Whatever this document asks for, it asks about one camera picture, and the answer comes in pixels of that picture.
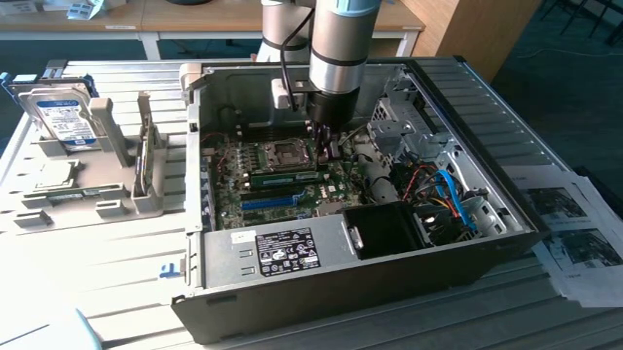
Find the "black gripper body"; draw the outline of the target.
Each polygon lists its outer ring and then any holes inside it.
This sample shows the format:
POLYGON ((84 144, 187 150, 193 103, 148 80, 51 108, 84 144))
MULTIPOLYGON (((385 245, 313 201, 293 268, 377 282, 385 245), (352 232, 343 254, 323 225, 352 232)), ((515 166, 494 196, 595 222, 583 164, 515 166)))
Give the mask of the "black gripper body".
POLYGON ((352 119, 359 99, 359 90, 332 94, 308 94, 307 113, 311 120, 324 126, 344 126, 352 119))

